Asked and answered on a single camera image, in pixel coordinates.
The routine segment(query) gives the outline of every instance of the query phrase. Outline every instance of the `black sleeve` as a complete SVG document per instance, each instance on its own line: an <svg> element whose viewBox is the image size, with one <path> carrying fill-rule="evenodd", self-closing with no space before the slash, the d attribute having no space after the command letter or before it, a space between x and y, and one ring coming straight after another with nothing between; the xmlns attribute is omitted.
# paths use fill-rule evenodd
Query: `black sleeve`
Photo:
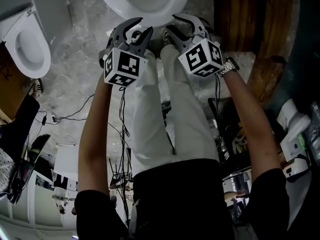
<svg viewBox="0 0 320 240"><path fill-rule="evenodd" d="M79 192L74 201L76 230L80 240L119 240L128 234L110 198L96 190Z"/></svg>
<svg viewBox="0 0 320 240"><path fill-rule="evenodd" d="M281 169L261 174L252 184L244 220L259 240L285 239L289 223L289 197Z"/></svg>

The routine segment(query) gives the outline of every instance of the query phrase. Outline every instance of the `gray tile floor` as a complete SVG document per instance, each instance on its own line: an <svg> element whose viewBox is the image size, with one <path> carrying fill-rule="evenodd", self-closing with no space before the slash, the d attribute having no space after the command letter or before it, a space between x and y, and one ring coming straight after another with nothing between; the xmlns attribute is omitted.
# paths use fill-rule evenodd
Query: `gray tile floor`
<svg viewBox="0 0 320 240"><path fill-rule="evenodd" d="M51 68L48 74L42 79L44 93L39 97L41 109L48 112L48 122L51 121L51 113L57 117L71 115L81 108L88 96L95 92L98 78L102 69L98 63L98 53L104 49L108 36L107 32L123 21L113 12L103 0L67 0L70 11L73 29L72 36L67 36L64 43L52 56ZM184 11L195 16L201 16L214 24L214 0L188 0ZM245 81L248 80L255 56L251 52L233 52L229 56L235 58L241 71L240 74ZM158 67L159 87L161 99L169 100L169 92L164 80L161 63ZM205 80L190 78L192 88L202 107L207 106L207 99L215 96L215 77ZM228 97L230 94L221 82L221 97ZM130 87L126 92L125 119L129 132L132 129L134 111L135 89ZM115 87L112 92L109 122L118 130L121 123L118 117L121 92ZM75 119L87 117L91 100L84 109L73 116ZM43 113L37 115L42 121ZM41 133L52 135L52 140L45 148L45 152L55 156L57 152L56 143L78 144L85 121L63 120L58 125L45 125ZM34 140L40 130L40 123L34 122L30 131L30 140ZM107 154L115 162L121 153L119 134L109 127Z"/></svg>

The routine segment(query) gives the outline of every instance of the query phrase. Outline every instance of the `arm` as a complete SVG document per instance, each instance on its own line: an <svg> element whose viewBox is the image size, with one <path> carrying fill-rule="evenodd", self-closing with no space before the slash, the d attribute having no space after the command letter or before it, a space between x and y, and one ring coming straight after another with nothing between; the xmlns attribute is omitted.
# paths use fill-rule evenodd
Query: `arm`
<svg viewBox="0 0 320 240"><path fill-rule="evenodd" d="M96 190L109 196L107 129L112 85L102 75L97 84L79 145L78 192Z"/></svg>
<svg viewBox="0 0 320 240"><path fill-rule="evenodd" d="M223 75L245 131L252 166L252 180L271 169L281 168L271 127L241 76L235 71Z"/></svg>

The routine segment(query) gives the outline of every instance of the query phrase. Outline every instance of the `toilet seat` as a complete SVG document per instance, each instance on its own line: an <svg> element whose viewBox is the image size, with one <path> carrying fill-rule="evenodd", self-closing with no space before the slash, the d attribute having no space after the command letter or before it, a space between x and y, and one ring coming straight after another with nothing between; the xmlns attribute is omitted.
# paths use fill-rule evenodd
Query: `toilet seat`
<svg viewBox="0 0 320 240"><path fill-rule="evenodd" d="M188 0L169 0L169 2L158 11L144 12L134 7L128 0L104 0L105 3L125 20L143 17L142 26L158 27L169 23L174 18L173 14L180 13Z"/></svg>
<svg viewBox="0 0 320 240"><path fill-rule="evenodd" d="M38 79L49 71L50 47L35 11L23 12L3 41L15 65L27 77Z"/></svg>

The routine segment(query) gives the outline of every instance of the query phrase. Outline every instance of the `qr code pattern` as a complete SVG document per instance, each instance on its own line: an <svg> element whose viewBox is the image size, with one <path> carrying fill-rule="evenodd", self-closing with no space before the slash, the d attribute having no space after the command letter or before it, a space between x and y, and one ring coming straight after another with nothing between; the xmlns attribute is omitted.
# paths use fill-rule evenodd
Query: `qr code pattern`
<svg viewBox="0 0 320 240"><path fill-rule="evenodd" d="M106 58L106 61L104 62L104 78L106 78L109 73L112 71L112 64L113 64L113 59L112 59L112 51L109 53L108 57Z"/></svg>
<svg viewBox="0 0 320 240"><path fill-rule="evenodd" d="M210 49L210 54L211 54L212 61L223 66L224 64L222 62L222 56L220 54L219 47L214 45L211 42L208 42L208 44L209 44L209 49Z"/></svg>
<svg viewBox="0 0 320 240"><path fill-rule="evenodd" d="M140 59L138 57L121 52L119 57L118 71L138 77L139 63Z"/></svg>
<svg viewBox="0 0 320 240"><path fill-rule="evenodd" d="M209 65L201 68L199 71L195 72L194 74L197 76L206 78L207 76L210 76L219 70L220 70L219 68L209 64Z"/></svg>
<svg viewBox="0 0 320 240"><path fill-rule="evenodd" d="M136 79L131 77L121 75L121 74L114 74L114 76L108 81L111 84L116 84L123 87L128 87L131 85Z"/></svg>
<svg viewBox="0 0 320 240"><path fill-rule="evenodd" d="M201 44L198 44L192 50L186 53L186 60L190 71L193 71L207 62L207 58Z"/></svg>

